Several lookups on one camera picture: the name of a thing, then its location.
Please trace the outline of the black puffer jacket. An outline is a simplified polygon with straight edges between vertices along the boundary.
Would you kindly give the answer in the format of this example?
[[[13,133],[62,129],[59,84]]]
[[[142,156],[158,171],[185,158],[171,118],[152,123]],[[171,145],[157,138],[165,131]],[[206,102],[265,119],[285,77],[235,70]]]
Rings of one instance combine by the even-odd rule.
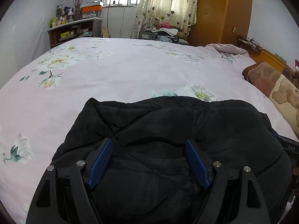
[[[192,223],[204,198],[186,159],[184,144],[193,139],[227,168],[249,166],[271,223],[277,223],[290,194],[292,167],[273,134],[268,116],[241,100],[89,99],[52,163],[72,166],[112,139],[112,156],[92,191],[99,222]]]

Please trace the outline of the clothes pile by window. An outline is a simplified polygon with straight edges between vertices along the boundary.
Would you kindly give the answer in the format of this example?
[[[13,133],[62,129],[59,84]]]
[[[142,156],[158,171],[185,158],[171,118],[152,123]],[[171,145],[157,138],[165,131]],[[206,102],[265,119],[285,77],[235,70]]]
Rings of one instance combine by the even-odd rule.
[[[175,28],[155,28],[153,30],[141,30],[139,39],[162,41],[167,43],[176,43],[180,45],[188,45],[187,37],[184,33]]]

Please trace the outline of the brown bear print blanket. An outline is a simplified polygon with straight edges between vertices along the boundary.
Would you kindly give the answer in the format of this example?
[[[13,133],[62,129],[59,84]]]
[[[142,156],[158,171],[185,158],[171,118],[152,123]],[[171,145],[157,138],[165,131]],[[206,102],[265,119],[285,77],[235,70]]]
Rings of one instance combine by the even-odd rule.
[[[298,88],[267,62],[246,67],[242,75],[270,99],[298,135]]]

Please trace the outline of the brown teddy bear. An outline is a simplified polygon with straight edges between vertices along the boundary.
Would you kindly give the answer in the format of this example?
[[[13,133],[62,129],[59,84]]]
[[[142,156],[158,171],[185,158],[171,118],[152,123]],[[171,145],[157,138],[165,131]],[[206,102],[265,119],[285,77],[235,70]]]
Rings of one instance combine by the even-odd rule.
[[[295,85],[296,88],[299,88],[299,77],[298,72],[293,71],[288,67],[284,67],[282,74]]]

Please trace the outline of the pink floral bed cover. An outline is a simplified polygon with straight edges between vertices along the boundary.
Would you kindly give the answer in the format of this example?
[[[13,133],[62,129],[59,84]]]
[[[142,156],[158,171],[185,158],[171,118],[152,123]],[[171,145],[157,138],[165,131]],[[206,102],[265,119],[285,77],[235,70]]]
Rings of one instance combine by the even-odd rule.
[[[78,38],[57,46],[1,88],[1,202],[25,223],[46,167],[89,98],[136,102],[192,96],[244,100],[296,139],[274,104],[244,80],[254,61],[233,45],[182,46],[119,38]]]

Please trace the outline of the wooden headboard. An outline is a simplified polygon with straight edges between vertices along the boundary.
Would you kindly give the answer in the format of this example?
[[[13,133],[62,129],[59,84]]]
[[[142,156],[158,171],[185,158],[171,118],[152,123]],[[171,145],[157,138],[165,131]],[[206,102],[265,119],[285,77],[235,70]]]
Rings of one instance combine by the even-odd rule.
[[[276,55],[273,55],[265,48],[262,48],[254,38],[249,39],[245,36],[238,35],[237,44],[239,47],[247,50],[250,58],[252,58],[257,64],[267,62],[279,72],[282,72],[285,67],[291,69],[291,67],[289,67],[282,59],[279,59]]]

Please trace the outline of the dark wooden shelf unit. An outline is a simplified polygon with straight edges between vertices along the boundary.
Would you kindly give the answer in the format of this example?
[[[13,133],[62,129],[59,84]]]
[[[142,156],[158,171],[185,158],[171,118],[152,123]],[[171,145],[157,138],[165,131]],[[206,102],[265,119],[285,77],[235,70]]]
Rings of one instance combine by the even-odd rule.
[[[94,17],[76,20],[52,27],[47,32],[51,49],[75,38],[101,38],[102,19]]]

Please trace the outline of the orange wooden wardrobe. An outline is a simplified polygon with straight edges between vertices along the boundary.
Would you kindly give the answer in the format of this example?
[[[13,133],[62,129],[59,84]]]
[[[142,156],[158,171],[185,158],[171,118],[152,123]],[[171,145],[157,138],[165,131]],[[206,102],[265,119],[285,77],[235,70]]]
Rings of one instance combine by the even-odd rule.
[[[247,36],[252,0],[198,0],[197,23],[187,41],[191,46],[210,43],[237,46],[238,36]]]

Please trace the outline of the orange storage box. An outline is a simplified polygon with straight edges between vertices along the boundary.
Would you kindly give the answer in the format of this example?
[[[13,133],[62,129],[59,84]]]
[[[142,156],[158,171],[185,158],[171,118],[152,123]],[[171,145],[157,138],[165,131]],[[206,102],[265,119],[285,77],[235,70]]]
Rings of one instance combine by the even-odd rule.
[[[103,6],[101,4],[82,4],[80,5],[82,13],[88,13],[91,11],[98,12],[103,10]]]

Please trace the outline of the heart pattern curtain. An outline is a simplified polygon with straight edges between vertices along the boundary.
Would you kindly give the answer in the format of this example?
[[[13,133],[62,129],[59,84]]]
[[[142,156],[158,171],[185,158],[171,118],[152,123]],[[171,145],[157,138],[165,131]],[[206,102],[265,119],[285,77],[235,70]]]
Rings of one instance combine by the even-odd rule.
[[[153,30],[168,24],[189,35],[191,26],[197,23],[198,0],[140,0],[132,29],[132,38],[138,38],[141,30]]]

